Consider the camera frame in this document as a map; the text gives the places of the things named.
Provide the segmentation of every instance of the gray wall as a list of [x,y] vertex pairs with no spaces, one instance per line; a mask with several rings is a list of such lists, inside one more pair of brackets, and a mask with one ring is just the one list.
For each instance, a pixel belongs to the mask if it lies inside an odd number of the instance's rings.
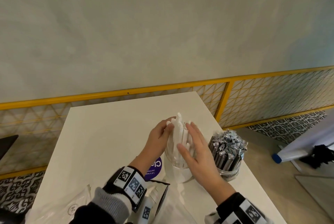
[[0,0],[0,102],[334,65],[334,0]]

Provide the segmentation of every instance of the purple sticker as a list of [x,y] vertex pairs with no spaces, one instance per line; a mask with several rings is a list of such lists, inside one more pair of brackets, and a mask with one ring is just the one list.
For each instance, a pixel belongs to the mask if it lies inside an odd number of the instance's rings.
[[162,167],[162,161],[161,158],[159,157],[150,167],[150,169],[146,172],[146,175],[144,176],[144,179],[151,180],[155,178],[161,171]]

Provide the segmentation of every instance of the tabletop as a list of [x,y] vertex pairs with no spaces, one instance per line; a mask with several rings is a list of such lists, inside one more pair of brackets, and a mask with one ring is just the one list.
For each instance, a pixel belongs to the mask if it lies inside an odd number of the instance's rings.
[[[178,112],[184,121],[198,125],[207,141],[213,132],[221,131],[196,92],[71,108],[32,209],[84,189],[87,184],[94,196],[96,187],[103,186],[118,168],[140,153],[151,129]],[[162,168],[155,179],[164,177]],[[183,184],[168,182],[180,192],[182,203],[198,224],[217,207],[194,179]],[[230,184],[275,224],[286,223],[245,163]]]

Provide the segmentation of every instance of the gray ribbed cuff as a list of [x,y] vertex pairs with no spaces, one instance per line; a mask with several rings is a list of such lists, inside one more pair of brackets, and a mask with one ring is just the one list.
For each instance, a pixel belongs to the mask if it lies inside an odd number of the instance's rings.
[[124,223],[130,215],[127,205],[122,200],[106,193],[101,187],[95,189],[92,202],[110,214],[116,223]]

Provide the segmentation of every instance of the yellow metal bar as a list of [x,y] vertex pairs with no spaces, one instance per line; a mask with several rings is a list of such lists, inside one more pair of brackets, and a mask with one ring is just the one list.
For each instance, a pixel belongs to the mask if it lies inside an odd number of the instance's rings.
[[233,85],[234,85],[234,81],[228,82],[225,85],[223,95],[221,96],[216,114],[214,115],[214,118],[216,119],[217,122],[219,122],[221,114],[224,111],[225,105],[228,101],[228,97],[230,96]]
[[143,88],[123,89],[119,91],[105,91],[105,92],[97,92],[97,93],[89,93],[89,94],[81,94],[81,95],[52,97],[52,98],[47,98],[47,99],[35,99],[35,100],[26,100],[26,101],[18,101],[18,102],[8,102],[8,103],[0,104],[0,110],[40,106],[40,105],[47,105],[47,104],[59,104],[59,103],[91,100],[91,99],[101,99],[105,97],[132,95],[132,94],[140,94],[140,93],[153,92],[153,91],[165,91],[169,89],[187,88],[187,87],[201,86],[201,85],[207,85],[207,84],[226,83],[226,82],[232,82],[232,81],[238,81],[238,80],[265,78],[265,77],[287,75],[287,74],[299,74],[299,73],[306,73],[306,72],[311,72],[311,71],[321,71],[321,70],[330,70],[330,69],[334,69],[334,66],[304,68],[300,70],[287,70],[287,71],[270,72],[270,73],[263,73],[263,74],[232,76],[228,78],[218,78],[218,79],[203,80],[203,81],[196,81],[196,82],[186,82],[186,83],[175,83],[175,84],[167,84],[167,85],[159,85],[159,86],[143,87]]
[[274,120],[287,119],[287,118],[290,118],[290,117],[299,116],[299,115],[312,113],[312,112],[319,112],[319,111],[323,111],[323,110],[327,110],[327,109],[331,109],[331,108],[334,108],[334,104],[329,105],[329,106],[325,106],[325,107],[321,107],[321,108],[307,110],[307,111],[304,111],[304,112],[297,112],[297,113],[292,113],[292,114],[288,114],[288,115],[273,117],[273,118],[269,118],[269,119],[265,119],[265,120],[253,121],[253,122],[249,122],[249,123],[241,124],[241,125],[233,125],[233,126],[226,127],[226,128],[223,128],[223,129],[224,130],[226,130],[226,129],[234,130],[234,129],[241,128],[241,127],[249,127],[251,125],[257,125],[257,124],[270,122],[270,121],[274,121]]
[[22,170],[22,171],[15,171],[15,172],[7,173],[7,174],[1,174],[0,175],[0,180],[11,178],[11,177],[24,176],[24,175],[28,175],[28,174],[35,173],[35,172],[46,171],[46,168],[47,168],[47,166],[41,166],[41,167],[36,167],[36,168],[32,168],[32,169],[27,169],[27,170]]

